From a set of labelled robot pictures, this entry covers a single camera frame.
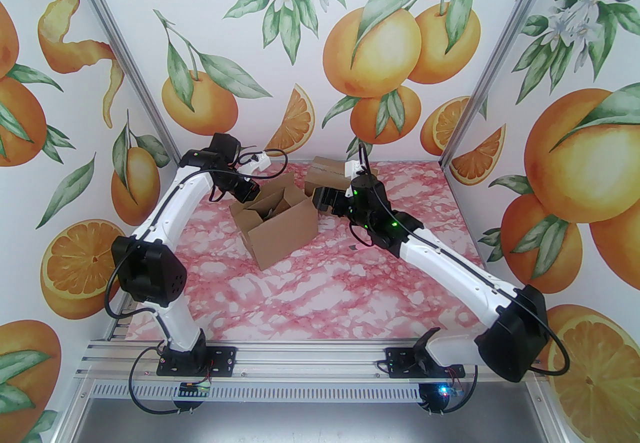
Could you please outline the small taped cardboard box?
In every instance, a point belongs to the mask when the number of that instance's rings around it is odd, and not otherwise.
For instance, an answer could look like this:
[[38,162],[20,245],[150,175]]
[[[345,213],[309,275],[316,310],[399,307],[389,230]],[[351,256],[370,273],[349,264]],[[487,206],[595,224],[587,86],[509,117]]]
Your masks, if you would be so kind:
[[345,176],[344,161],[316,156],[305,174],[304,193],[313,197],[314,190],[320,187],[346,190],[350,184],[350,179]]

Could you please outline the large cardboard box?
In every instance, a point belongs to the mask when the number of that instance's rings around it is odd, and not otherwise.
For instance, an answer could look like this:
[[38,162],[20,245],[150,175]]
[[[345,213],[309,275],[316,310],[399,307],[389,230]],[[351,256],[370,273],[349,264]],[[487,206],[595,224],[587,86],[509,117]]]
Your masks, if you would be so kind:
[[230,205],[242,242],[260,270],[309,244],[319,233],[313,200],[288,172],[261,185],[253,201]]

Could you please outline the right small circuit board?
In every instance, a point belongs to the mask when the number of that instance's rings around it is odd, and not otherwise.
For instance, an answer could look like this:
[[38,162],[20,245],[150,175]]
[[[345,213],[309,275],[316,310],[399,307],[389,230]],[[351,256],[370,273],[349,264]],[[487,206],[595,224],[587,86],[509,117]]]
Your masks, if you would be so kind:
[[435,393],[438,398],[447,399],[448,402],[452,402],[452,399],[462,398],[466,395],[466,391],[460,385],[449,385],[445,383],[436,383]]

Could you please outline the aluminium back frame bar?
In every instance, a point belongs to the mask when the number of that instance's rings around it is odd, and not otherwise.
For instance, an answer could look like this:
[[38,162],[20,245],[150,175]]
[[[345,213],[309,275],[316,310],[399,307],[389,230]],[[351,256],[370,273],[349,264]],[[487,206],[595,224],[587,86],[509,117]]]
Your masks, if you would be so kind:
[[[334,158],[326,158],[326,157],[314,157],[311,159],[300,159],[300,158],[292,158],[292,157],[288,157],[288,164],[292,165],[292,164],[297,164],[297,165],[302,165],[302,164],[313,164],[313,163],[318,163],[318,164],[343,164],[344,162],[349,162],[349,161],[355,161],[355,162],[359,162],[359,159],[356,158],[350,158],[350,159],[334,159]],[[400,164],[410,164],[410,165],[416,165],[416,164],[435,164],[435,165],[439,165],[439,162],[436,160],[422,160],[422,159],[414,159],[414,160],[408,160],[408,159],[403,159],[400,161],[391,161],[391,160],[381,160],[381,161],[371,161],[370,165],[371,167],[377,168],[377,167],[381,167],[384,165],[400,165]]]

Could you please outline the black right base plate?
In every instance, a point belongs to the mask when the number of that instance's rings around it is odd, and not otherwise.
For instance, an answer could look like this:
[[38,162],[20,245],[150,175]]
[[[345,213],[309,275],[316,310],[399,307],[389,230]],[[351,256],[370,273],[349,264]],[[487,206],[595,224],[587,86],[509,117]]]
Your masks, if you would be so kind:
[[464,366],[441,366],[423,348],[387,347],[384,353],[392,379],[462,379],[467,376]]

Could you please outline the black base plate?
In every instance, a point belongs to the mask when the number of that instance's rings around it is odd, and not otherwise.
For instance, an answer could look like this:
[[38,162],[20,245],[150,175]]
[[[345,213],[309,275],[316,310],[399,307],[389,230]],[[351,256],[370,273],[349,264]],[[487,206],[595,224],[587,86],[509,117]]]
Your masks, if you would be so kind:
[[441,366],[423,348],[387,347],[384,353],[392,379],[462,379],[467,376],[464,366]]
[[163,350],[156,374],[160,377],[230,378],[233,376],[237,348],[205,345],[190,351]]

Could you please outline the aluminium left frame post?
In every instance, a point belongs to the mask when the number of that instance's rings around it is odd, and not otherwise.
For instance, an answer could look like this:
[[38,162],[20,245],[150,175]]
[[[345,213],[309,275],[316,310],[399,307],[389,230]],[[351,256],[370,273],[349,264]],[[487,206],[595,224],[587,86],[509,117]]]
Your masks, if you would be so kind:
[[151,121],[154,129],[158,133],[158,138],[167,150],[169,159],[177,165],[180,160],[178,146],[169,132],[160,111],[154,102],[149,87],[147,86],[140,69],[131,54],[125,38],[119,29],[114,14],[111,11],[107,0],[90,0],[93,12],[106,34],[110,47],[112,48],[119,65],[122,67],[126,78],[131,84],[138,101],[141,103],[146,115]]

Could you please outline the aluminium frame post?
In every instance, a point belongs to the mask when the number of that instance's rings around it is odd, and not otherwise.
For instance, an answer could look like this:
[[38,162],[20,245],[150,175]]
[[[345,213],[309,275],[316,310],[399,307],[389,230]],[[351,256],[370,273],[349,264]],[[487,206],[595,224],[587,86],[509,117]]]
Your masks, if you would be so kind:
[[477,84],[475,85],[475,88],[471,92],[470,99],[467,102],[466,108],[462,112],[458,124],[455,126],[450,141],[438,161],[442,171],[448,170],[462,139],[466,136],[471,125],[473,125],[475,118],[482,116],[484,120],[487,120],[487,114],[489,111],[489,94],[492,85],[498,77],[498,73],[500,73],[503,63],[505,63],[505,60],[508,58],[517,37],[521,33],[521,30],[525,25],[525,20],[530,13],[531,7],[535,4],[535,1],[536,0],[514,1],[512,11],[506,20],[505,26],[495,43],[489,59],[487,59],[486,65]]
[[106,34],[110,47],[112,48],[119,65],[122,67],[126,78],[131,84],[138,101],[141,103],[146,115],[151,121],[154,129],[158,133],[158,138],[167,150],[169,159],[177,165],[180,160],[178,146],[169,132],[160,111],[154,102],[149,87],[147,86],[140,69],[131,54],[125,38],[119,29],[114,14],[111,11],[107,0],[90,0],[93,12]]

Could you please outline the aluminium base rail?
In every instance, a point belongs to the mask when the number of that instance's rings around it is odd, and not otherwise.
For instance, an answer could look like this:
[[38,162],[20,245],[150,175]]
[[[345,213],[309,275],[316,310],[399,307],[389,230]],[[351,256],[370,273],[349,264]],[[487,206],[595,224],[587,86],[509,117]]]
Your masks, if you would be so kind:
[[[474,338],[480,331],[441,329],[427,342],[429,353],[442,366],[464,365],[467,373],[478,366],[485,381],[498,381],[480,354]],[[292,341],[211,340],[211,346],[235,347],[231,381],[236,382],[372,382],[380,373],[376,361],[383,360],[386,348],[412,349],[417,338],[322,338]],[[155,381],[159,356],[156,341],[92,340],[87,345],[75,376],[123,380],[135,358],[147,347],[151,350],[135,368],[135,377]]]

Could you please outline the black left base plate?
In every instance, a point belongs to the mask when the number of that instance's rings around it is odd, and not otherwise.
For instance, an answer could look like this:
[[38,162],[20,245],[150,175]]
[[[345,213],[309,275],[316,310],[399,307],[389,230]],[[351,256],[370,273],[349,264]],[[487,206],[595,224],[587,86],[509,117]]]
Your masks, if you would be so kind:
[[230,378],[233,376],[237,348],[205,345],[190,351],[163,350],[156,374],[160,377]]

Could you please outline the aluminium right frame post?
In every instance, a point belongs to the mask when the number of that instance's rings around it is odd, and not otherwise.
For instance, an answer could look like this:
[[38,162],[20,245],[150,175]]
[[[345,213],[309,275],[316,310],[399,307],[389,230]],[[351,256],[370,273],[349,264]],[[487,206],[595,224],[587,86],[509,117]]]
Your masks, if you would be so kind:
[[448,170],[462,139],[466,136],[471,125],[473,125],[475,118],[482,116],[484,120],[487,120],[487,114],[489,111],[489,94],[492,85],[498,77],[498,73],[500,73],[503,63],[505,63],[505,60],[508,58],[517,37],[521,33],[521,30],[525,25],[525,20],[530,13],[531,7],[535,4],[535,1],[536,0],[514,1],[512,11],[506,20],[505,26],[495,43],[489,59],[487,59],[486,65],[477,84],[475,85],[475,88],[471,92],[470,99],[467,102],[466,108],[462,112],[458,124],[455,126],[450,141],[438,161],[442,171]]

